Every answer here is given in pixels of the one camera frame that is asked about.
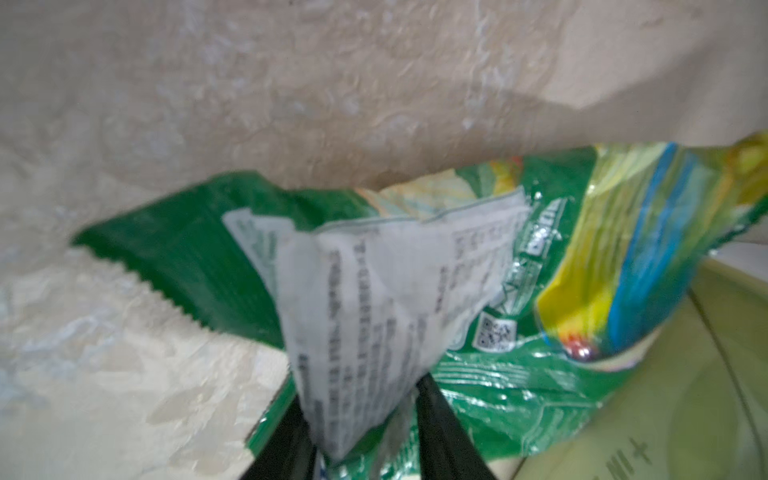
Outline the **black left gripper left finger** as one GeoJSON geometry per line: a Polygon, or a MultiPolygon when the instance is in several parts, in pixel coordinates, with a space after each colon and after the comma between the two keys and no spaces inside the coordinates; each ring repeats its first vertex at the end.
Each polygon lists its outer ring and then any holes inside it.
{"type": "Polygon", "coordinates": [[[300,402],[294,396],[276,429],[241,480],[311,480],[317,448],[309,435],[300,402]]]}

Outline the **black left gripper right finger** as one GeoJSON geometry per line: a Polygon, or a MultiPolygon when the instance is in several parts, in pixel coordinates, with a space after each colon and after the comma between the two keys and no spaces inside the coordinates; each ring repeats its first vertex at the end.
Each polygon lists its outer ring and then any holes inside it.
{"type": "Polygon", "coordinates": [[[417,383],[421,478],[494,480],[431,374],[417,383]]]}

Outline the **green snack packet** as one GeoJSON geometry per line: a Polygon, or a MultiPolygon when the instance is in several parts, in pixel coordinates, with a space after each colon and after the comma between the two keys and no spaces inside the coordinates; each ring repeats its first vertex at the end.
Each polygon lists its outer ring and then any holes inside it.
{"type": "Polygon", "coordinates": [[[767,212],[767,136],[596,144],[379,191],[217,176],[89,226],[202,326],[286,352],[255,457],[294,396],[314,479],[420,474],[431,374],[479,455],[539,453],[624,383],[706,256],[767,212]]]}

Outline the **white paper bag with illustration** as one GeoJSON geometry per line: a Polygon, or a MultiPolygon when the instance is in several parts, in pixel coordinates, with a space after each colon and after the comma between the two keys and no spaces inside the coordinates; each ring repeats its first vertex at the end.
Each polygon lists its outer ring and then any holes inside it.
{"type": "Polygon", "coordinates": [[[520,479],[763,479],[767,475],[767,249],[736,243],[627,383],[574,439],[520,479]]]}

